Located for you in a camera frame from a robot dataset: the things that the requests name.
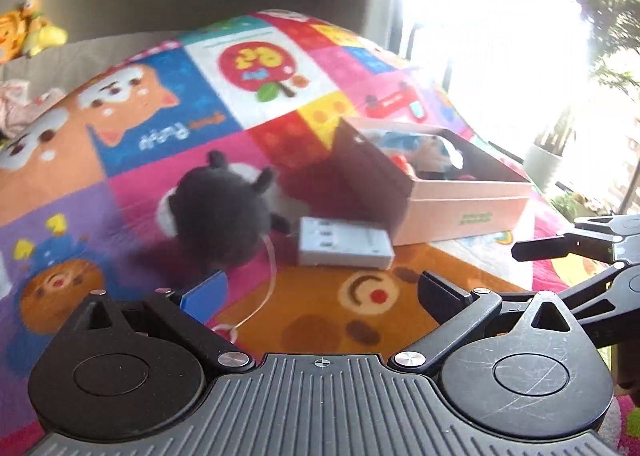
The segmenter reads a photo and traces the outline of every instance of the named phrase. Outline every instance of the white string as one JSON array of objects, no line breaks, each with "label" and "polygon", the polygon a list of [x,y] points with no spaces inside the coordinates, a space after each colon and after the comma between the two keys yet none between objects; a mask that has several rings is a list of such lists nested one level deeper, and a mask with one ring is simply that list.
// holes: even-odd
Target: white string
[{"label": "white string", "polygon": [[269,236],[262,236],[262,241],[264,243],[265,248],[267,249],[267,255],[269,256],[271,280],[269,282],[269,289],[267,290],[267,294],[264,296],[264,299],[260,303],[260,306],[258,306],[258,308],[256,308],[253,312],[251,312],[247,317],[242,319],[235,326],[231,326],[229,324],[217,324],[216,326],[211,328],[211,331],[221,331],[221,330],[228,331],[229,341],[232,344],[235,344],[236,341],[238,340],[238,328],[241,327],[249,319],[251,319],[255,314],[257,314],[264,307],[265,304],[267,304],[267,302],[271,298],[271,295],[273,295],[273,291],[276,289],[276,275],[278,273],[278,267],[276,265],[275,249],[273,248],[273,243],[271,243],[271,239]]}]

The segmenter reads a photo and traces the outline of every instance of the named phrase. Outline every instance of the silver bolt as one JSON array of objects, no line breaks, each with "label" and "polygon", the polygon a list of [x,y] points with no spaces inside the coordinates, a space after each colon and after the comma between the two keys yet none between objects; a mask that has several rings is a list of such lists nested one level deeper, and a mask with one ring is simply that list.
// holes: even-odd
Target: silver bolt
[{"label": "silver bolt", "polygon": [[417,351],[401,351],[400,353],[396,353],[394,356],[394,362],[398,366],[403,366],[405,368],[417,368],[418,366],[423,365],[426,361],[427,359],[424,355]]},{"label": "silver bolt", "polygon": [[249,355],[239,351],[229,351],[220,355],[218,362],[228,368],[241,368],[249,363]]}]

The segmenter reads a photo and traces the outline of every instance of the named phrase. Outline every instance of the play mat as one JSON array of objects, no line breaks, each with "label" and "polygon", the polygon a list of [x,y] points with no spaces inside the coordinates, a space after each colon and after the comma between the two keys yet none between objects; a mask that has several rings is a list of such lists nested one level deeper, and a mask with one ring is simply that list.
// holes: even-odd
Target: play mat
[{"label": "play mat", "polygon": [[[367,218],[328,159],[343,115],[421,115],[497,154],[421,70],[353,33],[283,10],[218,22],[132,57],[71,93],[0,152],[0,456],[21,454],[41,436],[28,375],[89,290],[137,299],[198,282],[172,237],[166,196],[186,171],[205,164],[208,151],[222,150],[247,178],[274,166],[278,184],[268,204],[289,220]],[[386,358],[437,326],[416,299],[423,270],[496,291],[559,291],[601,270],[577,256],[511,259],[515,240],[565,226],[534,190],[515,230],[402,246],[387,272],[296,267],[295,240],[274,233],[275,292],[239,329],[238,345],[257,357]],[[210,303],[209,324],[249,315],[269,278],[264,252],[230,270]],[[611,439],[632,454],[631,402],[621,398],[613,409]]]}]

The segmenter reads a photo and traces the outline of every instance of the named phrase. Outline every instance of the pink box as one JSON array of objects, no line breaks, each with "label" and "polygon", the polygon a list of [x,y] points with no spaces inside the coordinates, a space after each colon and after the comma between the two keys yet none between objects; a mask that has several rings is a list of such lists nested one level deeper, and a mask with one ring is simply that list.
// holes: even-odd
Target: pink box
[{"label": "pink box", "polygon": [[[439,134],[462,153],[478,181],[412,179],[359,129]],[[394,245],[511,230],[531,195],[529,180],[448,129],[425,124],[343,117],[332,158]]]}]

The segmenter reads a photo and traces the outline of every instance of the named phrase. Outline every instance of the white power strip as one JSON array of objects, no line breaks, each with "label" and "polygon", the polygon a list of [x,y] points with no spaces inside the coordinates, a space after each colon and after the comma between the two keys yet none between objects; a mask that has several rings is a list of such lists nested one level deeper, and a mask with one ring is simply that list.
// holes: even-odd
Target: white power strip
[{"label": "white power strip", "polygon": [[332,264],[386,270],[395,257],[391,240],[379,224],[369,222],[300,219],[298,264]]}]

